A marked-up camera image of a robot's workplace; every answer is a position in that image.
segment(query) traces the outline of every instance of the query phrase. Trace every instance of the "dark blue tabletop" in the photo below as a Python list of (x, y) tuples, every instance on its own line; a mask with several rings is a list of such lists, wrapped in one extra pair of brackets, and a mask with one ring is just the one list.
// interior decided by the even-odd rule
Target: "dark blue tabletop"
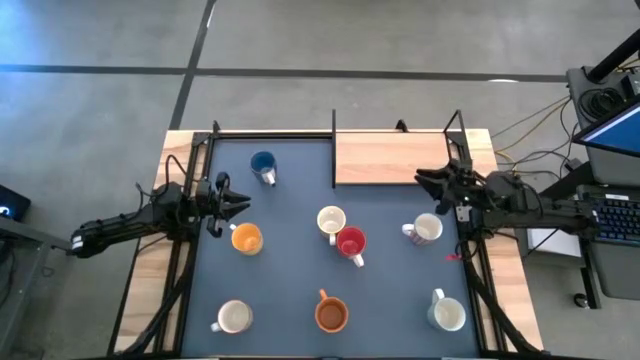
[[(277, 161), (277, 186), (260, 184), (249, 160), (260, 150)], [(441, 217), (442, 236), (416, 247), (402, 224), (434, 212), (433, 199), (418, 186), (331, 188), (331, 143), (305, 141), (216, 142), (212, 179), (231, 176), (231, 189), (252, 197), (232, 222), (257, 224), (264, 248), (245, 256), (225, 228), (215, 239), (203, 228), (196, 259), (182, 355), (474, 357), (478, 354), (463, 265), (445, 257), (457, 242), (453, 214)], [(367, 234), (365, 266), (357, 268), (330, 247), (316, 225), (318, 211), (340, 206), (347, 224)], [(434, 288), (459, 300), (467, 322), (454, 333), (427, 322)], [(318, 290), (342, 299), (349, 322), (326, 334), (314, 320)], [(240, 299), (253, 309), (249, 330), (213, 333), (218, 309)]]

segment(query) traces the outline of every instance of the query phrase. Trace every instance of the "wheel caster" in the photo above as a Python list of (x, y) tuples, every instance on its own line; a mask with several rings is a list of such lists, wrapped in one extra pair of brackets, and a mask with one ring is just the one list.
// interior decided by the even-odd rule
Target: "wheel caster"
[(579, 308), (589, 309), (589, 302), (587, 301), (587, 295), (585, 294), (573, 295), (573, 303)]

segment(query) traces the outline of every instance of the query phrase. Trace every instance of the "computer screen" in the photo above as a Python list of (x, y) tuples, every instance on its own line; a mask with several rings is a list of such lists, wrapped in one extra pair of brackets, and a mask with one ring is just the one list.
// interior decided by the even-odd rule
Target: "computer screen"
[(573, 141), (640, 157), (640, 98), (633, 99), (578, 133)]

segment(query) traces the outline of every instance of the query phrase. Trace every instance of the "wooden board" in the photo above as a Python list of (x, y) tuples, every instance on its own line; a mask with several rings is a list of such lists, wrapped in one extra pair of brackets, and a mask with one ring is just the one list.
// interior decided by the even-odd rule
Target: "wooden board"
[[(326, 132), (328, 130), (315, 130), (311, 132), (317, 131)], [(242, 133), (253, 131), (236, 130), (229, 132)], [(351, 133), (362, 134), (367, 132), (378, 134), (383, 133), (384, 135), (402, 135), (397, 131), (386, 130), (340, 130), (338, 136)], [(426, 129), (412, 130), (412, 132), (425, 133), (430, 139), (432, 139), (433, 143), (437, 142), (443, 147), (444, 140), (441, 138), (442, 135), (436, 134), (434, 136), (434, 133), (441, 132), (441, 130)], [(193, 133), (194, 131), (169, 131), (167, 133), (161, 162), (158, 167), (156, 186), (164, 183), (164, 159), (167, 155), (174, 154), (179, 161), (186, 166), (189, 158)], [(497, 170), (489, 131), (486, 129), (467, 130), (467, 139), (469, 141), (471, 157), (474, 161), (474, 169), (482, 175), (487, 175), (489, 172)], [(438, 149), (436, 146), (431, 146), (430, 148), (440, 154), (437, 155), (439, 156), (438, 159), (446, 159), (446, 157), (441, 157), (442, 154), (445, 154), (446, 156), (446, 148), (443, 147)], [(198, 165), (196, 167), (197, 171), (202, 167), (202, 152), (203, 149), (201, 149), (198, 157)], [(184, 179), (178, 167), (173, 163), (169, 166), (169, 174), (172, 180), (182, 181)], [(144, 239), (142, 244), (151, 240), (153, 239)], [(527, 280), (525, 278), (517, 244), (511, 238), (496, 236), (495, 238), (487, 241), (487, 250), (500, 305), (524, 337), (532, 345), (542, 349), (542, 339), (540, 338), (540, 332), (538, 330), (538, 324), (533, 305), (531, 303), (531, 296), (529, 294)], [(130, 345), (138, 336), (140, 331), (142, 331), (148, 324), (149, 320), (151, 320), (153, 314), (158, 309), (164, 289), (164, 280), (166, 277), (170, 253), (170, 244), (168, 242), (161, 241), (150, 246), (138, 256), (135, 262), (129, 291), (127, 293), (124, 313), (118, 329), (118, 337), (115, 346), (116, 351), (123, 350)], [(476, 265), (476, 269), (481, 274), (479, 266)], [(172, 335), (175, 331), (177, 308), (177, 306), (174, 307), (170, 317), (169, 329), (167, 331), (165, 341), (166, 349), (172, 345), (171, 341), (173, 336), (169, 335)], [(490, 321), (491, 317), (486, 306), (481, 306), (481, 313), (484, 319), (487, 343), (490, 349), (495, 349), (496, 342), (493, 336), (493, 329)], [(515, 350), (513, 346), (510, 345), (509, 347), (511, 350)]]
[[(485, 140), (482, 135), (483, 130), (467, 130), (469, 142), (482, 142)], [(410, 133), (338, 131), (336, 184), (413, 184), (416, 169), (439, 169), (447, 165), (449, 155), (445, 141), (442, 130), (434, 129)], [(480, 157), (480, 164), (474, 163), (474, 168), (489, 170), (484, 153)]]

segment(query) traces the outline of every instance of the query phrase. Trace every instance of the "concrete floor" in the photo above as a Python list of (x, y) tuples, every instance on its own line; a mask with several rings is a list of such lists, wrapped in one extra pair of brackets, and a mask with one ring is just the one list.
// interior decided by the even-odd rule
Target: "concrete floor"
[[(205, 0), (4, 0), (0, 64), (185, 67)], [(638, 27), (632, 0), (219, 0), (200, 67), (562, 74), (593, 64)], [(149, 188), (181, 76), (0, 73), (0, 182), (29, 196), (32, 226), (61, 237), (87, 219), (133, 209)], [(197, 77), (182, 129), (439, 128), (462, 109), (493, 133), (566, 95), (563, 84)], [(575, 123), (574, 110), (565, 112)], [(499, 148), (522, 126), (494, 139)], [(515, 158), (565, 141), (557, 117), (510, 150)], [(574, 156), (585, 158), (574, 146)], [(552, 157), (522, 169), (557, 172)], [(548, 175), (529, 177), (543, 189)], [(100, 256), (54, 254), (16, 356), (103, 355), (133, 243)], [(640, 303), (573, 306), (572, 268), (525, 266), (545, 348), (635, 359)]]

